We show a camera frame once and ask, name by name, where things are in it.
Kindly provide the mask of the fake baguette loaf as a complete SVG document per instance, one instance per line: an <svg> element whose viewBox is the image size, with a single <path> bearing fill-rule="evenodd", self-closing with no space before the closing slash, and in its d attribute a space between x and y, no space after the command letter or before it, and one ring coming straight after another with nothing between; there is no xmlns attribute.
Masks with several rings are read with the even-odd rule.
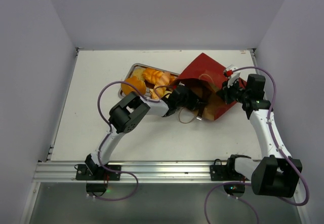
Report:
<svg viewBox="0 0 324 224"><path fill-rule="evenodd" d="M151 98L154 100L160 99L170 84L171 74L169 72L164 72L160 78L155 83L153 89L151 90Z"/></svg>

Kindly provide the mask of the braided orange bread loaf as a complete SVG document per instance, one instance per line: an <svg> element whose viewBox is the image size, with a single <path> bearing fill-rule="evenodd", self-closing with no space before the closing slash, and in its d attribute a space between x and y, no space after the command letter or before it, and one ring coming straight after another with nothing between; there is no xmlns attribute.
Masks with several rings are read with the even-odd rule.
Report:
<svg viewBox="0 0 324 224"><path fill-rule="evenodd" d="M169 86L176 79L176 77L169 72L163 72L152 68L145 69L142 73L142 77L156 87Z"/></svg>

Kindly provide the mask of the red brown paper bag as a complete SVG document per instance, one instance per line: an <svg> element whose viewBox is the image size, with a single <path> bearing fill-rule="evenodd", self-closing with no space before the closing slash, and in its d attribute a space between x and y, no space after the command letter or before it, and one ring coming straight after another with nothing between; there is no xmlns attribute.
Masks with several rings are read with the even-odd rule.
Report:
<svg viewBox="0 0 324 224"><path fill-rule="evenodd" d="M172 85L182 82L197 95L201 95L201 88L210 90L208 105L205 107L203 119L215 121L229 111L236 102L226 104L216 93L221 90L225 67L205 53L198 55L175 79Z"/></svg>

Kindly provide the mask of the round orange bun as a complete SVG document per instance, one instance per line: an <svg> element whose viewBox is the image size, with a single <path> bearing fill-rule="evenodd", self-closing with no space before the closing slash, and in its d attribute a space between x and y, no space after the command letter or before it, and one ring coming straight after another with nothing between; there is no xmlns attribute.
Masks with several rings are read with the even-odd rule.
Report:
<svg viewBox="0 0 324 224"><path fill-rule="evenodd" d="M125 95L131 92L137 92L137 94L144 96L146 93L146 85L142 79L137 76L132 76L125 80L126 84L121 84L121 90Z"/></svg>

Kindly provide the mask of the seeded bread slice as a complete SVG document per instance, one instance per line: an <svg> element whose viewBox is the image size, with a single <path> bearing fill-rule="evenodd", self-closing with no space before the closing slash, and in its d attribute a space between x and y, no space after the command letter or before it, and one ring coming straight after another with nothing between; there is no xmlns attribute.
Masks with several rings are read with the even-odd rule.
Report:
<svg viewBox="0 0 324 224"><path fill-rule="evenodd" d="M136 69L134 69L134 71L133 71L133 76L136 76L138 79L140 79L140 80L144 80L144 78L143 78L143 72L144 72L144 68L136 68Z"/></svg>

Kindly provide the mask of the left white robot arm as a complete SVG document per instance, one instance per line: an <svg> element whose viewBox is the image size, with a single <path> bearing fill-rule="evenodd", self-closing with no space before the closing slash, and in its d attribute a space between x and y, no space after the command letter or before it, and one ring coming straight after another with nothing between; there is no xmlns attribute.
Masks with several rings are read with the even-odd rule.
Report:
<svg viewBox="0 0 324 224"><path fill-rule="evenodd" d="M157 99L145 97L136 89L112 107L107 119L100 105L106 89L107 87L98 96L97 108L108 125L108 132L96 151L88 154L85 163L77 168L78 180L119 180L122 169L108 164L111 154L120 140L133 131L145 116L168 117L180 108L203 111L208 104L206 95L197 95L185 85L177 85L170 93L158 95Z"/></svg>

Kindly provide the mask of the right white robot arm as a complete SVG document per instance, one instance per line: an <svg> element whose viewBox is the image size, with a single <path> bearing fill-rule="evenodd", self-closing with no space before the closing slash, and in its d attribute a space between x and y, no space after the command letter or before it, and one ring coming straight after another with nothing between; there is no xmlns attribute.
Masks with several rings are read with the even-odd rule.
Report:
<svg viewBox="0 0 324 224"><path fill-rule="evenodd" d="M291 157L281 140L270 108L271 102L264 98L265 77L250 74L242 86L239 73L229 71L225 75L227 80L217 95L227 104L242 104L257 135L262 160L257 163L248 156L231 155L223 172L233 180L240 176L250 180L256 195L291 198L299 181L298 172L302 170L302 163Z"/></svg>

